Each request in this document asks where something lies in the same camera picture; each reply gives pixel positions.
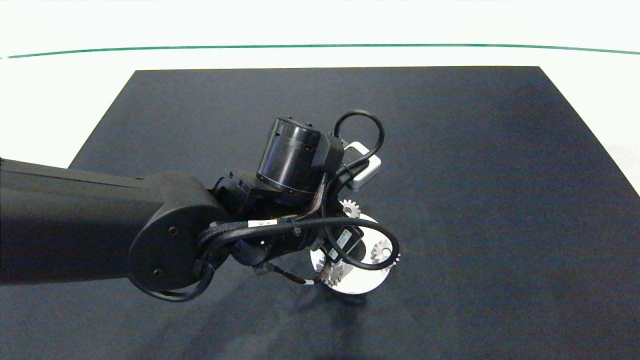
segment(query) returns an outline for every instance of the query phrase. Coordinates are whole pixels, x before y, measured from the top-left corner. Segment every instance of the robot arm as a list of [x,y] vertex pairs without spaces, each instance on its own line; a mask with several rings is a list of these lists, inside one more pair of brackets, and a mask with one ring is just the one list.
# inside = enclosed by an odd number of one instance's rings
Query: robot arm
[[[371,151],[339,138],[353,115],[378,126]],[[257,173],[231,171],[210,190],[177,172],[131,179],[2,160],[0,284],[129,277],[151,296],[182,302],[201,294],[229,255],[305,284],[339,261],[386,269],[399,255],[395,236],[347,217],[337,200],[377,172],[383,140],[380,121],[362,110],[343,115],[333,134],[278,118]],[[363,262],[362,227],[389,239],[385,259]],[[307,248],[326,259],[312,281],[269,263]]]

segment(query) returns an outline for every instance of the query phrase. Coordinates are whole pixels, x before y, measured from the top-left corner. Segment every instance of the black mat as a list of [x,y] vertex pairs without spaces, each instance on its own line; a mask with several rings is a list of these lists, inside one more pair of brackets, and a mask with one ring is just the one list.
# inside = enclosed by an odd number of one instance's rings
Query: black mat
[[[187,304],[126,279],[5,287],[0,358],[640,358],[640,198],[539,68],[138,71],[71,168],[211,186],[257,168],[275,116],[329,131],[353,108],[387,129],[353,198],[403,245],[378,290],[233,261]],[[310,274],[306,254],[280,264]]]

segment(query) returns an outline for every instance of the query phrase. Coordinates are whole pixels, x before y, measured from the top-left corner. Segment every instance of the black cylinder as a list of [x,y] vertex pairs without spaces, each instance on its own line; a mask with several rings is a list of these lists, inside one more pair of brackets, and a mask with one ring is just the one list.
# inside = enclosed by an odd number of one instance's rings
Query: black cylinder
[[277,118],[260,161],[258,178],[291,195],[313,196],[322,179],[322,172],[311,170],[320,136],[313,127]]

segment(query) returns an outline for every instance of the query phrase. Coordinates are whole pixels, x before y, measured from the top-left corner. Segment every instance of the white label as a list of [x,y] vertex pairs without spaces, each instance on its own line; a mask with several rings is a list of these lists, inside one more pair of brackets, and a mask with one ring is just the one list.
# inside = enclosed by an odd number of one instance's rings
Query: white label
[[[340,234],[340,237],[337,240],[338,246],[340,248],[343,248],[344,244],[346,244],[350,238],[351,238],[351,231],[348,231],[347,229],[345,229],[342,232],[342,234]],[[335,249],[332,249],[331,251],[329,251],[329,256],[335,260],[335,258],[338,256],[338,252]]]
[[271,220],[249,220],[249,227],[256,227],[256,226],[267,226],[267,225],[276,225],[278,223],[278,219],[271,219]]

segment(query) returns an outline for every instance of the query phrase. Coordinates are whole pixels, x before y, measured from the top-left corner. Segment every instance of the metal gear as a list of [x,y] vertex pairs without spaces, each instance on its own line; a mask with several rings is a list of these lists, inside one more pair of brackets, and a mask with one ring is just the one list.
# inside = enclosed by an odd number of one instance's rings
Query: metal gear
[[340,204],[342,205],[342,210],[350,218],[360,218],[360,205],[356,205],[355,201],[342,200],[340,201]]
[[[316,265],[316,271],[322,271],[324,267],[324,260],[320,261],[320,264]],[[320,275],[320,280],[328,286],[336,286],[344,277],[344,267],[342,263],[337,263],[335,265],[329,266],[329,269],[326,273]]]
[[[377,244],[373,245],[373,249],[371,249],[371,262],[374,264],[379,264],[388,259],[389,256],[391,256],[392,248],[393,245],[391,244],[391,241],[389,241],[389,239],[384,238],[380,240]],[[392,267],[398,264],[398,261],[400,261],[400,254],[398,254],[398,257],[391,265],[382,269],[382,271],[389,271]]]

